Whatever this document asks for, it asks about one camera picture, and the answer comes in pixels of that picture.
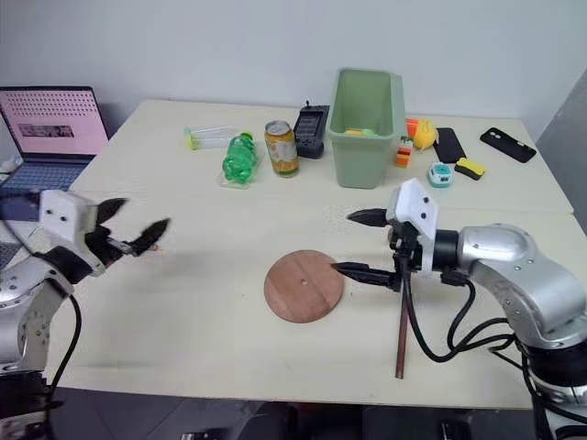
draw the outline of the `white wall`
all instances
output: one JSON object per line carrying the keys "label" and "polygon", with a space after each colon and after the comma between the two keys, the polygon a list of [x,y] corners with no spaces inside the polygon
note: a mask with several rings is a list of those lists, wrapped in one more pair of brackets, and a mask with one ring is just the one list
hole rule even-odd
{"label": "white wall", "polygon": [[0,83],[300,106],[341,66],[404,77],[413,113],[521,117],[537,138],[587,66],[583,0],[0,0]]}

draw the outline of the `can label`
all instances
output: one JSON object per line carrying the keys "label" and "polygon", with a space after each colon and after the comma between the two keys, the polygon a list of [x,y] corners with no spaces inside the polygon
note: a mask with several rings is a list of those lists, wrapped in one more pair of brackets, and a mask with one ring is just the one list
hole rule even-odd
{"label": "can label", "polygon": [[298,158],[294,132],[284,121],[273,121],[265,127],[265,141],[271,158],[271,165],[278,174],[292,174],[297,171]]}

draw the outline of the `green basket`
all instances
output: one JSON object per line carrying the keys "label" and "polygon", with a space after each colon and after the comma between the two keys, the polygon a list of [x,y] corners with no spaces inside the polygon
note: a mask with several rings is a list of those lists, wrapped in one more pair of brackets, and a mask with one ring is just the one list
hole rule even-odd
{"label": "green basket", "polygon": [[[375,134],[345,134],[349,129]],[[392,151],[405,136],[402,77],[389,71],[338,71],[327,135],[340,186],[372,189],[379,185]]]}

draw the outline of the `round wooden board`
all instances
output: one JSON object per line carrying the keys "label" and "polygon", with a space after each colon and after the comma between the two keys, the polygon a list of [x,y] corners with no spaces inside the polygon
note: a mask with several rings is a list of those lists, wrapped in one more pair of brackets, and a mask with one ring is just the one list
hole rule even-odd
{"label": "round wooden board", "polygon": [[265,300],[291,323],[311,323],[335,308],[344,278],[330,267],[331,257],[316,250],[297,250],[278,259],[265,278]]}

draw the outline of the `floor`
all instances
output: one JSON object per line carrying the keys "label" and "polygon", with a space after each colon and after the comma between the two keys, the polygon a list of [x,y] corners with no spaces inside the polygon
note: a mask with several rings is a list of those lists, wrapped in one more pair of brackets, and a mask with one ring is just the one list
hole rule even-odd
{"label": "floor", "polygon": [[[180,440],[183,433],[213,428],[226,428],[223,438],[236,440],[246,422],[263,404],[261,401],[185,399],[72,389],[59,389],[57,400],[65,401],[60,409],[51,413],[58,440]],[[328,413],[330,419],[349,420],[348,412],[353,405],[295,406],[306,418],[309,413],[320,411],[322,417]],[[442,439],[439,423],[445,419],[468,422],[474,440],[535,438],[530,411],[354,408],[360,408],[361,438],[365,440]],[[314,438],[357,438],[332,433]]]}

